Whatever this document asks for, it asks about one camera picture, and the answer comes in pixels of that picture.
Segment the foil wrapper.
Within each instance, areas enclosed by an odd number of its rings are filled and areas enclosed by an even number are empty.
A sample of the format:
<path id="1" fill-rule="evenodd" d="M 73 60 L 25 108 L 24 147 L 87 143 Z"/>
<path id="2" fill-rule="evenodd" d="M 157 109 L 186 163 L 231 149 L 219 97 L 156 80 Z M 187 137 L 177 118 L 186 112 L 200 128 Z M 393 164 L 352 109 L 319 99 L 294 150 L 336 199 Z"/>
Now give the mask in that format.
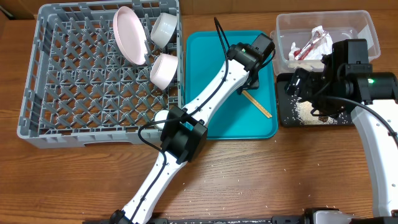
<path id="1" fill-rule="evenodd" d="M 294 59 L 304 60 L 311 50 L 320 45 L 322 39 L 326 37 L 327 34 L 328 34 L 327 31 L 323 31 L 322 33 L 319 33 L 319 31 L 315 31 L 315 33 L 312 35 L 311 39 L 308 41 L 306 46 L 302 48 L 299 52 L 294 53 Z"/>

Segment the wooden chopstick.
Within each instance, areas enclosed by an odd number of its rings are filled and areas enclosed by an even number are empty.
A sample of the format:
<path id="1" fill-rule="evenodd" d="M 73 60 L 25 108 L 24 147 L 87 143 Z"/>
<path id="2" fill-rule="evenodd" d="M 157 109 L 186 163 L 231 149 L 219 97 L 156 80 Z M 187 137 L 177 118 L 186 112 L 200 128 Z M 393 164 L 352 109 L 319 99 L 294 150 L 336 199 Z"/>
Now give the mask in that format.
<path id="1" fill-rule="evenodd" d="M 268 112 L 255 98 L 253 98 L 246 90 L 242 91 L 242 94 L 267 118 L 272 118 L 270 112 Z"/>

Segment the brown food chunk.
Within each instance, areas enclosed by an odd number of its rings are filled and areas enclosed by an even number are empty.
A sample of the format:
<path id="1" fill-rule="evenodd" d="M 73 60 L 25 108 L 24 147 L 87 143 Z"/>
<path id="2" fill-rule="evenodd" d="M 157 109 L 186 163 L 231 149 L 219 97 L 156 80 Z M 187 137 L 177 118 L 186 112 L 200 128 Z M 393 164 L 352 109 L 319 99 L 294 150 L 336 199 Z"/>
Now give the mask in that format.
<path id="1" fill-rule="evenodd" d="M 319 116 L 318 119 L 324 123 L 327 123 L 329 120 L 328 116 Z"/>

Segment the white round plate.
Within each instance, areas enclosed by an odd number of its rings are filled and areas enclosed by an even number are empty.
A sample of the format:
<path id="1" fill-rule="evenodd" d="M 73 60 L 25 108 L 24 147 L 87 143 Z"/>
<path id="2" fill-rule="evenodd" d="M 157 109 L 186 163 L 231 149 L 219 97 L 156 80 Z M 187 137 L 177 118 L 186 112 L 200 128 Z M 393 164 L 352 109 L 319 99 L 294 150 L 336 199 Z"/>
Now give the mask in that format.
<path id="1" fill-rule="evenodd" d="M 122 6 L 113 18 L 114 38 L 122 55 L 129 62 L 143 65 L 146 62 L 146 34 L 135 12 Z"/>

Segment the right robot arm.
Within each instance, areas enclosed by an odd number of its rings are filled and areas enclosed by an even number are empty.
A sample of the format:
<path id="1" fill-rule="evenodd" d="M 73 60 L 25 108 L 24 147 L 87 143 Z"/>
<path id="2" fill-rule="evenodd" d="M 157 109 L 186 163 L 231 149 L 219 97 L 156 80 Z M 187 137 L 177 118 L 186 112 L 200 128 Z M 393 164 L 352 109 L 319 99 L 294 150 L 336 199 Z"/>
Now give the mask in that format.
<path id="1" fill-rule="evenodd" d="M 397 217 L 397 77 L 374 72 L 365 39 L 332 45 L 322 72 L 298 68 L 287 95 L 310 102 L 312 116 L 351 116 L 364 147 L 373 190 L 373 214 Z"/>

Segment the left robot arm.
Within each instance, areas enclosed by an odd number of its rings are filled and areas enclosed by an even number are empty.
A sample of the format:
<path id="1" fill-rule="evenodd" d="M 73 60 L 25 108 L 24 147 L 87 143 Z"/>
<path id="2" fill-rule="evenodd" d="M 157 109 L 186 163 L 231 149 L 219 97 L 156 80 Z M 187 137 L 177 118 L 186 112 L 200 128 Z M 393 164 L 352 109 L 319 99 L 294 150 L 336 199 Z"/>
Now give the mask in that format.
<path id="1" fill-rule="evenodd" d="M 275 45 L 261 33 L 251 44 L 221 44 L 225 61 L 208 86 L 183 108 L 174 107 L 163 126 L 157 147 L 159 155 L 149 175 L 135 196 L 120 210 L 110 223 L 147 223 L 156 203 L 176 173 L 203 148 L 208 124 L 226 99 L 236 90 L 256 89 L 258 72 L 271 62 Z"/>

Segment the grey bowl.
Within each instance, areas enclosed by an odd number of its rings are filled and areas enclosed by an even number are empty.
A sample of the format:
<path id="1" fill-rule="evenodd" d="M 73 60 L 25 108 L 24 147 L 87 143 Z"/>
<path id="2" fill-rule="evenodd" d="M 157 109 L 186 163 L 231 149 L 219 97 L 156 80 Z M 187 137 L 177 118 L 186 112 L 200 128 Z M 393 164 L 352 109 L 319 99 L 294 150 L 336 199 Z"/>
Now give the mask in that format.
<path id="1" fill-rule="evenodd" d="M 160 48 L 170 41 L 177 26 L 177 16 L 162 12 L 152 27 L 150 38 Z"/>

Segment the white paper cup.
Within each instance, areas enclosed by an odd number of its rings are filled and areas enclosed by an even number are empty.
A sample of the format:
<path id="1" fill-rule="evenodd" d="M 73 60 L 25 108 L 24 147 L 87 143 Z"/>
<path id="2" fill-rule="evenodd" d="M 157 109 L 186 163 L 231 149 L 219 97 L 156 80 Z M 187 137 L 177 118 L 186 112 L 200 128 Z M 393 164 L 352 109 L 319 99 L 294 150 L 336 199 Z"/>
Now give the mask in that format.
<path id="1" fill-rule="evenodd" d="M 154 126 L 162 131 L 166 122 L 167 122 L 167 117 L 168 117 L 169 111 L 168 110 L 161 110 L 155 114 L 154 117 Z"/>

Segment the pink bowl with rice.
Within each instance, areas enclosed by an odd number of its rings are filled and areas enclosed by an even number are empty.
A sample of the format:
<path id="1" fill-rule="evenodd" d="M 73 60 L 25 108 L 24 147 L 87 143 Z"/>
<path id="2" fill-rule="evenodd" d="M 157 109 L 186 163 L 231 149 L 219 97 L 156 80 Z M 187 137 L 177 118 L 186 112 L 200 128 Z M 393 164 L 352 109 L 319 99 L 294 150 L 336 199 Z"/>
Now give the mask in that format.
<path id="1" fill-rule="evenodd" d="M 160 54 L 152 66 L 150 81 L 159 89 L 165 90 L 174 78 L 178 68 L 178 58 Z"/>

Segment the white rice leftovers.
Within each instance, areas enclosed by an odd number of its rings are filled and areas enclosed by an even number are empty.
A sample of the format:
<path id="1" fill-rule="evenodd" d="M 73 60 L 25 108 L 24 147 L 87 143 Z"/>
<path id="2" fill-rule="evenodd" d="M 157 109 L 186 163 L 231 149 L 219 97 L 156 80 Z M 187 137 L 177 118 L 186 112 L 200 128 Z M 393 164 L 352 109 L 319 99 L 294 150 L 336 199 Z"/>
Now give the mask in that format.
<path id="1" fill-rule="evenodd" d="M 293 121 L 297 121 L 300 125 L 327 125 L 337 124 L 337 120 L 329 117 L 327 123 L 324 123 L 318 119 L 319 116 L 313 116 L 311 111 L 313 110 L 311 102 L 300 103 L 297 100 L 292 102 Z"/>

